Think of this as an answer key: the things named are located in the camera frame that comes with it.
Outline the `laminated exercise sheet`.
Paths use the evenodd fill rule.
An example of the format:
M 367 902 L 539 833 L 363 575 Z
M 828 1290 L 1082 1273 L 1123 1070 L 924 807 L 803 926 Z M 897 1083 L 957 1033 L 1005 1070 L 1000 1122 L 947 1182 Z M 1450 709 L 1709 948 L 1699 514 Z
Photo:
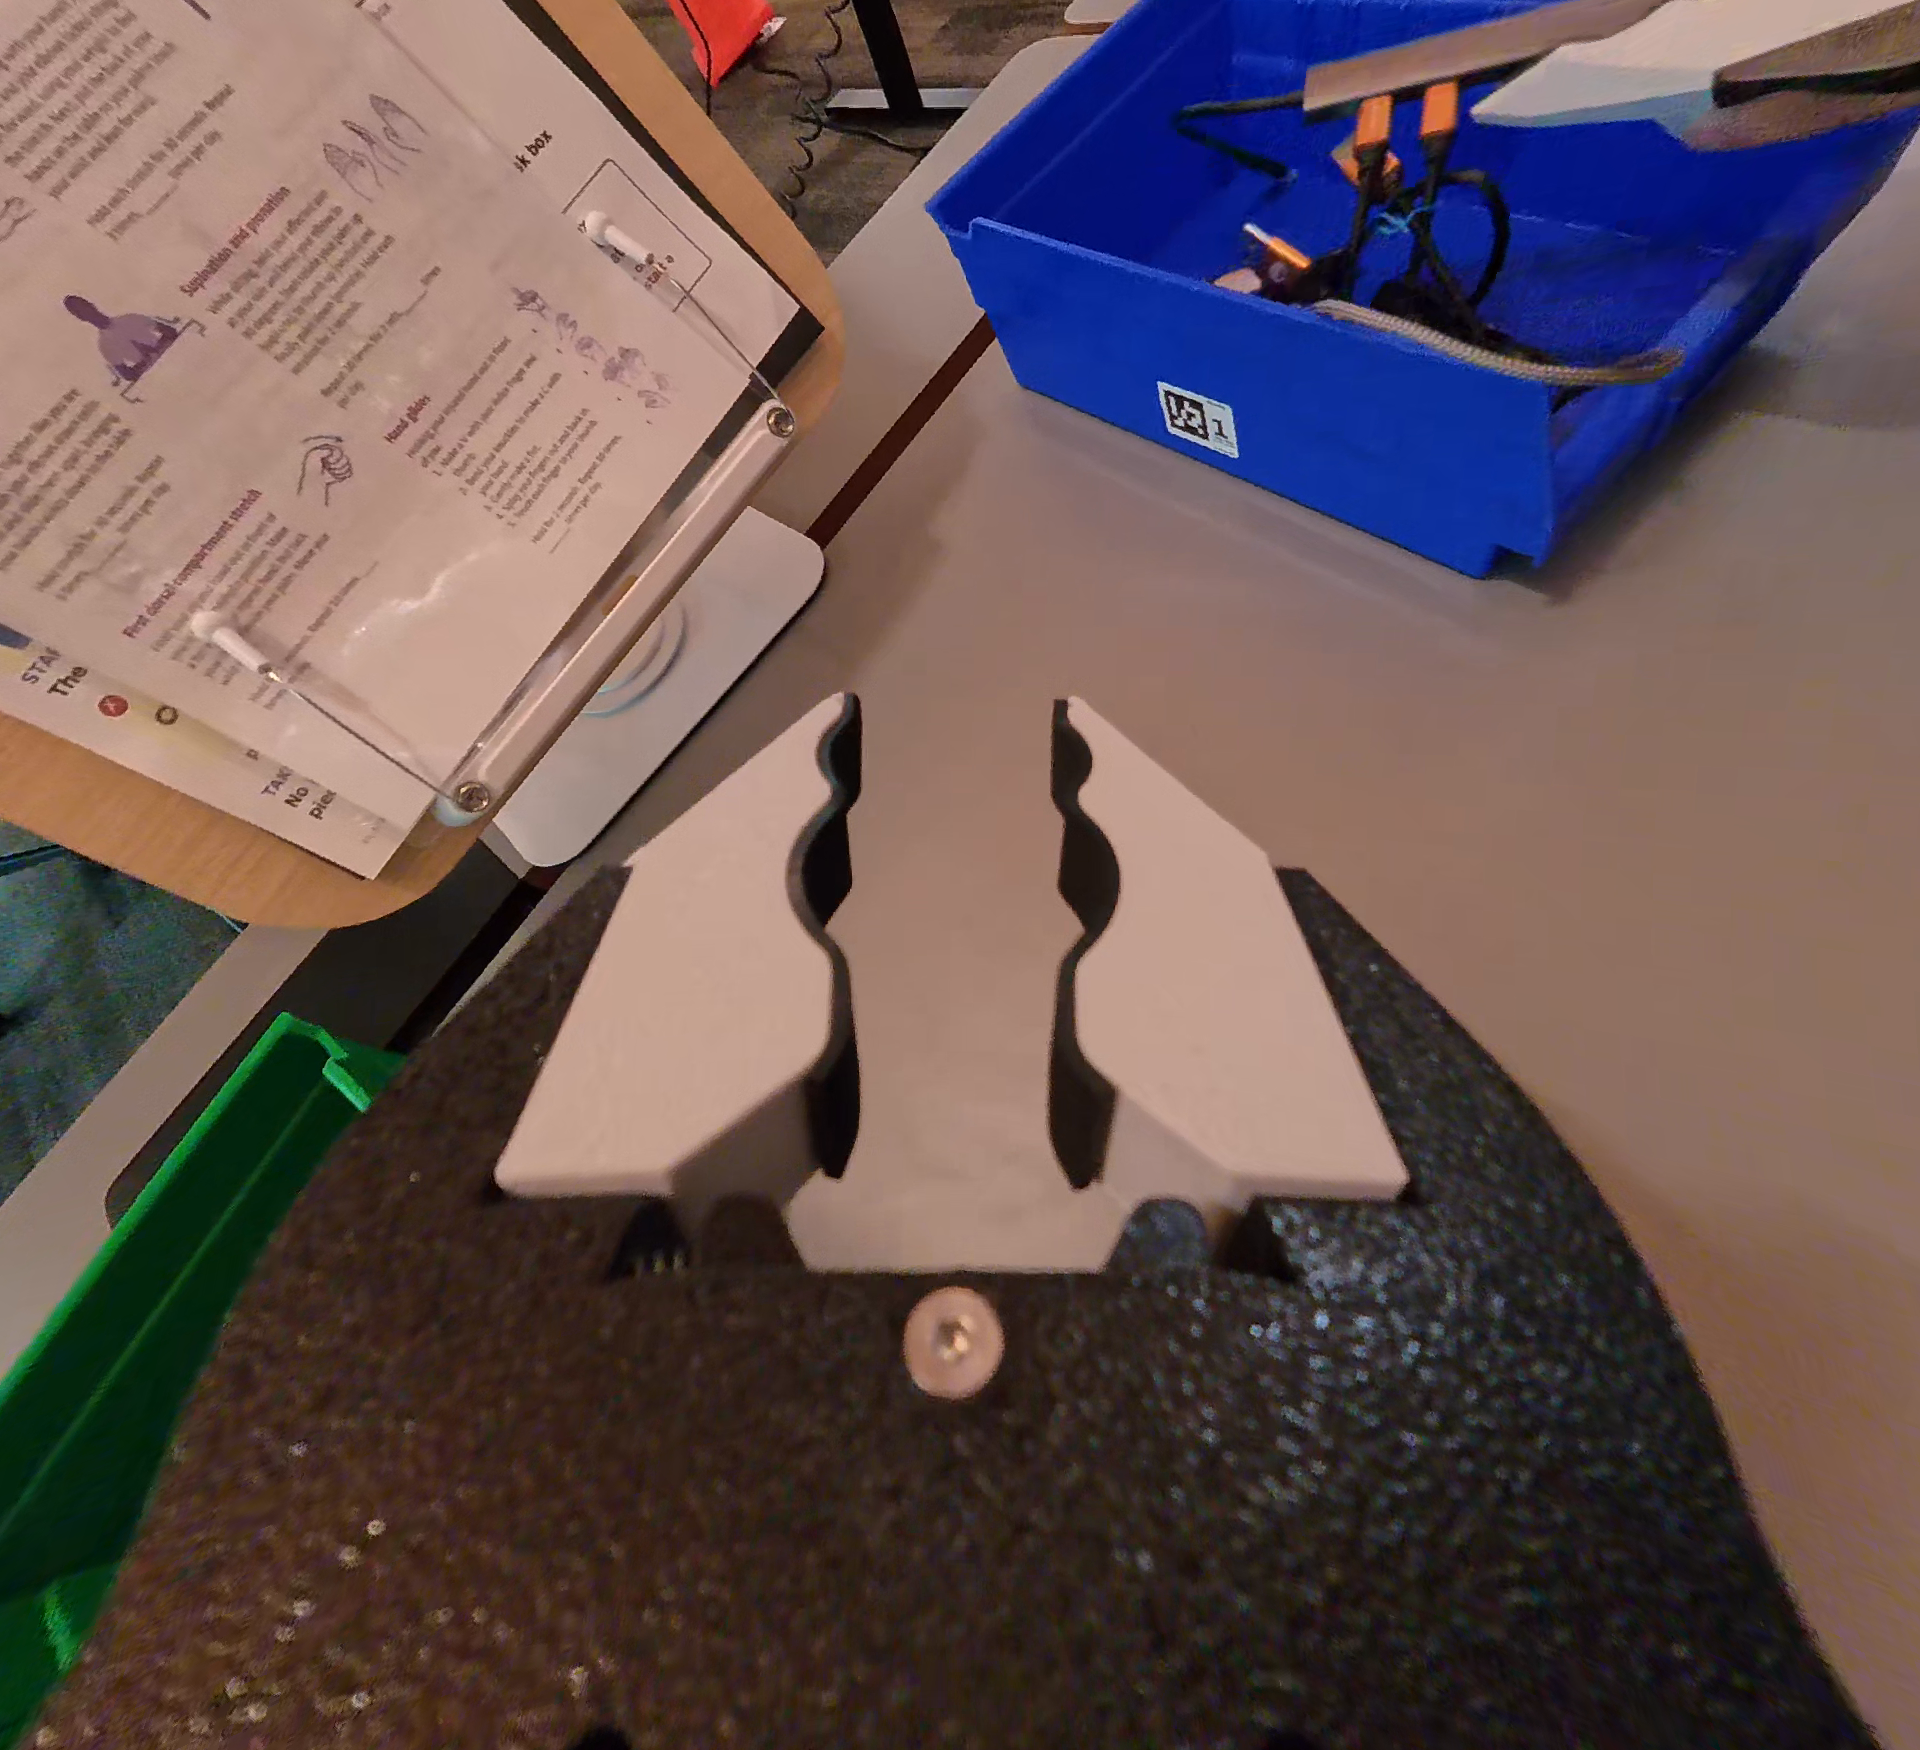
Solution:
M 4 0 L 4 625 L 412 825 L 733 418 L 354 0 Z

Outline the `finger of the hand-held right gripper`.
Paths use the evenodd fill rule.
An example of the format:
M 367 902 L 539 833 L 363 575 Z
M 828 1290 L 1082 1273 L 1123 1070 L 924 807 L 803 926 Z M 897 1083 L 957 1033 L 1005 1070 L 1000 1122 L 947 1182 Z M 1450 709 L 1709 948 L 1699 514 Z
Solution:
M 1919 24 L 1853 23 L 1717 72 L 1706 111 L 1680 129 L 1696 151 L 1806 142 L 1919 107 Z
M 1480 124 L 1696 124 L 1743 64 L 1801 58 L 1820 38 L 1893 41 L 1917 0 L 1668 0 L 1617 35 L 1571 41 L 1472 114 Z

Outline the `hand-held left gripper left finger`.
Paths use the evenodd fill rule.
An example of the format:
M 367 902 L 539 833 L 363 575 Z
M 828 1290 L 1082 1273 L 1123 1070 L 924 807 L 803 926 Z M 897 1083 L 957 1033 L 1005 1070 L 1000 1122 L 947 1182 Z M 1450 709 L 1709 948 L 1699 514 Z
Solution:
M 634 851 L 494 1183 L 516 1199 L 790 1204 L 860 1125 L 851 891 L 861 708 L 837 691 Z

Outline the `white stand base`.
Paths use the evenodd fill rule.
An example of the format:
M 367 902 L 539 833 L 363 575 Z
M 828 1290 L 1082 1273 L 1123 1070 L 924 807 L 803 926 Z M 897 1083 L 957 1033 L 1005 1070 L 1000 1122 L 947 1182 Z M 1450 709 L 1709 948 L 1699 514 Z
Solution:
M 823 584 L 826 552 L 757 509 L 724 533 L 489 827 L 511 869 L 584 855 Z

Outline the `green plastic bin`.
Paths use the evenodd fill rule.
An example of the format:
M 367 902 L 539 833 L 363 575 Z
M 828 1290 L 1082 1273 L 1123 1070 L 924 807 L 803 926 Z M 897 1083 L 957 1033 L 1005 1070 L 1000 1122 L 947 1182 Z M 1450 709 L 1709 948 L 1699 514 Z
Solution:
M 4 1743 L 83 1649 L 255 1259 L 402 1064 L 276 1017 L 7 1372 Z

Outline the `grey usb hub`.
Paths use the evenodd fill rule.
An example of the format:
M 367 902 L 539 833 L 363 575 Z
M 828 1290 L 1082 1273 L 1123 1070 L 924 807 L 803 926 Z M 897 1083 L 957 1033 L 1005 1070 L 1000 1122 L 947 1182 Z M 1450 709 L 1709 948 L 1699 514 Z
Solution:
M 1560 0 L 1450 32 L 1425 35 L 1358 57 L 1316 64 L 1304 111 L 1323 117 L 1375 97 L 1423 92 L 1432 83 L 1498 77 L 1583 41 L 1619 35 L 1673 0 Z

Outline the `wooden document stand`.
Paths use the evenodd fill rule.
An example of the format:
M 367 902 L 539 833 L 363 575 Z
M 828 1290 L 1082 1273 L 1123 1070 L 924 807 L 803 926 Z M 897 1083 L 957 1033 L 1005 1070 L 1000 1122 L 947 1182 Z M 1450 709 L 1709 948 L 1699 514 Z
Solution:
M 829 413 L 845 369 L 845 317 L 822 258 L 741 153 L 709 121 L 689 88 L 638 32 L 617 0 L 530 0 L 539 12 L 515 19 L 587 88 L 628 138 L 670 164 L 693 200 L 710 209 L 728 239 L 749 249 L 782 285 L 818 330 L 780 371 L 773 391 L 734 420 L 726 448 L 704 475 L 685 475 L 677 505 L 641 536 L 647 562 L 607 604 L 589 606 L 587 671 L 545 688 L 545 723 L 509 763 L 485 763 L 447 793 L 447 815 L 427 815 L 397 856 L 375 876 L 358 876 L 245 818 L 215 810 L 121 764 L 4 720 L 4 817 L 50 842 L 110 862 L 160 890 L 241 922 L 342 928 L 382 920 L 434 891 L 485 834 L 503 825 L 593 691 L 638 647 L 726 528 L 750 505 L 773 507 L 766 488 L 786 475 L 786 457 Z

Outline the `blue plastic bin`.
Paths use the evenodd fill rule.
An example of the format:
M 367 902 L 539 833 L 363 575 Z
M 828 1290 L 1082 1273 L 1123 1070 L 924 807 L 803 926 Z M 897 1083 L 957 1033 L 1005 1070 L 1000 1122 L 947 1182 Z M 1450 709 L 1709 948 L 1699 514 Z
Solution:
M 1659 123 L 1488 126 L 1511 241 L 1482 310 L 1553 362 L 1674 351 L 1649 385 L 1562 390 L 1236 295 L 1244 223 L 1345 245 L 1339 121 L 1177 126 L 1193 103 L 1560 0 L 1139 0 L 931 203 L 1020 387 L 1480 576 L 1543 562 L 1784 309 L 1877 198 L 1914 121 L 1696 153 Z

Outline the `orange cone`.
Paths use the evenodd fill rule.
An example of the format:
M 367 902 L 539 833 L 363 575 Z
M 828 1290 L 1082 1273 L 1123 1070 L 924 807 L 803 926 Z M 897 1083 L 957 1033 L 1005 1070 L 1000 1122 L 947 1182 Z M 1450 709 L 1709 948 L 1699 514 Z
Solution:
M 769 0 L 667 0 L 687 35 L 706 92 L 724 83 L 757 49 L 780 32 Z

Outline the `black braided cable orange plugs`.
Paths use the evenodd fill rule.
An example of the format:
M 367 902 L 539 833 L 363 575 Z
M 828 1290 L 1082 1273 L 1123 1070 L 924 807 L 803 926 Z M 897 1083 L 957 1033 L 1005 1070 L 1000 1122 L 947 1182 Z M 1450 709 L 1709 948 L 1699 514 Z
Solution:
M 1246 268 L 1261 296 L 1296 307 L 1345 300 L 1351 295 L 1353 252 L 1309 256 L 1284 235 L 1255 223 L 1243 225 Z
M 1414 241 L 1409 283 L 1432 283 L 1445 305 L 1452 330 L 1477 344 L 1493 346 L 1493 326 L 1482 317 L 1482 305 L 1501 278 L 1511 248 L 1511 211 L 1493 175 L 1479 169 L 1452 169 L 1452 147 L 1458 133 L 1458 83 L 1431 83 L 1423 98 L 1423 151 L 1427 171 L 1419 190 L 1419 203 L 1411 218 Z M 1490 225 L 1490 248 L 1479 280 L 1466 287 L 1452 273 L 1439 248 L 1436 221 L 1443 194 L 1450 187 L 1472 191 L 1484 206 Z
M 1379 207 L 1393 206 L 1397 201 L 1417 201 L 1419 190 L 1427 171 L 1427 164 L 1425 164 L 1425 171 L 1414 182 L 1406 182 L 1406 177 L 1398 173 L 1398 167 L 1395 164 L 1395 153 L 1391 147 L 1397 103 L 1398 103 L 1397 97 L 1375 97 L 1358 107 L 1358 123 L 1355 123 L 1353 140 L 1351 140 L 1351 155 L 1347 160 L 1351 165 L 1349 175 L 1355 190 L 1355 207 L 1353 207 L 1353 218 L 1351 218 L 1351 225 L 1349 225 L 1349 233 L 1345 241 L 1345 248 L 1353 252 L 1353 280 L 1351 280 L 1351 295 L 1347 299 L 1349 303 L 1358 300 L 1362 260 L 1369 239 L 1375 233 L 1373 223 L 1379 213 Z M 1409 266 L 1400 277 L 1391 278 L 1388 285 L 1381 287 L 1373 307 L 1381 313 L 1400 315 L 1405 318 L 1409 318 L 1414 310 L 1423 310 L 1429 315 L 1429 324 L 1434 326 L 1440 334 L 1468 341 L 1452 330 L 1452 320 L 1449 318 L 1449 313 L 1439 299 L 1436 285 L 1429 280 L 1409 283 L 1406 280 Z

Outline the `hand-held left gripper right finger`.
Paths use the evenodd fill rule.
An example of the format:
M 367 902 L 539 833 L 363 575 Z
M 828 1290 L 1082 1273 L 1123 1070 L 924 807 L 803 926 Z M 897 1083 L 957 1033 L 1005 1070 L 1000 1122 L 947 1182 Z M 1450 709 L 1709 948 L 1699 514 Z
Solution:
M 1391 1204 L 1413 1182 L 1277 867 L 1084 697 L 1051 720 L 1051 1144 L 1115 1204 Z

